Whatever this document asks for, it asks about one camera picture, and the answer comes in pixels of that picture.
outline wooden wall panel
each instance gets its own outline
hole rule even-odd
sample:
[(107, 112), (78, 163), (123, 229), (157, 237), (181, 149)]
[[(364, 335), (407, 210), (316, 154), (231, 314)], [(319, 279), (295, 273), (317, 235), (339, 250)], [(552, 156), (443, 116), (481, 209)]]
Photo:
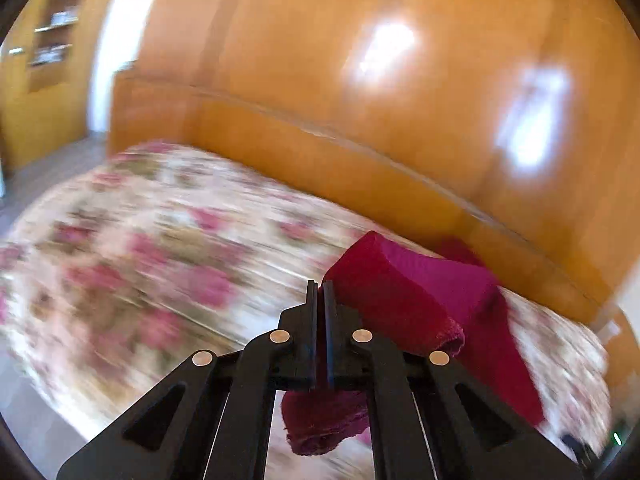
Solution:
[(599, 304), (523, 238), (472, 216), (465, 217), (456, 235), (482, 258), (503, 286), (569, 319), (585, 324), (595, 319)]
[(625, 153), (609, 168), (610, 186), (597, 207), (586, 214), (561, 262), (582, 283), (595, 275), (612, 290), (623, 282), (640, 254), (639, 104)]
[(188, 124), (195, 105), (195, 93), (190, 87), (119, 73), (114, 82), (108, 152), (117, 153), (153, 139), (188, 143)]
[[(638, 391), (629, 391), (629, 387), (636, 386), (640, 377), (640, 348), (633, 329), (620, 309), (615, 306), (610, 308), (607, 318), (620, 327), (620, 334), (605, 345), (609, 353), (609, 368), (605, 380), (611, 390), (615, 412), (616, 405), (624, 402), (627, 397), (638, 398)], [(636, 384), (629, 381), (632, 377), (636, 378)]]
[(238, 104), (203, 96), (200, 106), (194, 146), (341, 204), (427, 247), (452, 233), (462, 214), (384, 160)]
[(474, 202), (560, 262), (625, 150), (640, 57), (613, 0), (566, 0), (558, 12), (562, 27)]
[[(395, 59), (392, 46), (374, 56), (381, 72), (354, 77), (341, 132), (469, 197), (553, 9), (554, 0), (398, 0), (378, 24), (403, 25), (415, 42)], [(370, 32), (358, 61), (375, 43)]]
[(331, 120), (345, 65), (384, 0), (240, 0), (213, 86), (249, 101)]
[(198, 73), (221, 1), (155, 0), (140, 46), (140, 73), (190, 83)]

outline metal rivet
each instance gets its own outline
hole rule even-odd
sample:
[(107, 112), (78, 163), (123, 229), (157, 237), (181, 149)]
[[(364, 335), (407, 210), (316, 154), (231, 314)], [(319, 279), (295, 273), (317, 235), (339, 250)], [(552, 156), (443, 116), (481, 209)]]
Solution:
[(353, 337), (353, 340), (358, 343), (368, 343), (373, 339), (373, 334), (365, 328), (359, 328), (351, 334), (351, 337)]
[(429, 361), (438, 366), (444, 366), (449, 362), (449, 355), (442, 350), (436, 350), (429, 354)]
[(274, 330), (269, 334), (269, 339), (274, 343), (286, 343), (289, 337), (289, 332), (286, 330)]
[(202, 350), (195, 353), (191, 360), (196, 366), (206, 366), (213, 361), (213, 355), (211, 355), (211, 352)]

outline floor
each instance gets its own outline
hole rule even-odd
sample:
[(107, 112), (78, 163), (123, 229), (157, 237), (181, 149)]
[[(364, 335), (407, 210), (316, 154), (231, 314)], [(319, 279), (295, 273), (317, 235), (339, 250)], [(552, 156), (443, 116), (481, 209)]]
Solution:
[[(83, 139), (34, 162), (7, 181), (0, 208), (0, 237), (20, 213), (49, 187), (84, 173), (104, 160), (104, 145)], [(0, 413), (24, 452), (47, 480), (85, 440), (55, 413), (22, 377), (0, 341)]]

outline bed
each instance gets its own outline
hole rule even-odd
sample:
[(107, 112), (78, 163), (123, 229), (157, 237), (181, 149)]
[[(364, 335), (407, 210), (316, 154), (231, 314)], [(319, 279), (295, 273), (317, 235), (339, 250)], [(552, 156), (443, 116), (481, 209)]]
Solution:
[[(277, 325), (374, 222), (213, 153), (165, 142), (51, 189), (0, 253), (2, 329), (40, 395), (93, 438), (200, 348), (242, 348)], [(610, 426), (607, 354), (593, 332), (503, 289), (543, 403), (538, 428), (596, 452)], [(279, 402), (267, 477), (372, 478), (366, 437), (293, 455)]]

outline red towel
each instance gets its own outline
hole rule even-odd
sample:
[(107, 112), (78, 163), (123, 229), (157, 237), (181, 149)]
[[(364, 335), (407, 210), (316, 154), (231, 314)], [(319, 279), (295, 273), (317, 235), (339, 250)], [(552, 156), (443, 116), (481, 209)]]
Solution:
[[(460, 240), (450, 238), (436, 248), (445, 258), (484, 268)], [(509, 305), (497, 290), (492, 303), (463, 324), (465, 345), (458, 361), (532, 426), (545, 416), (540, 396), (509, 329)]]
[[(508, 327), (497, 280), (461, 242), (443, 245), (441, 260), (369, 232), (329, 269), (337, 301), (356, 308), (363, 325), (404, 351), (443, 349), (492, 387), (531, 424), (543, 420), (540, 398)], [(287, 392), (287, 437), (297, 454), (322, 454), (368, 426), (359, 392)]]

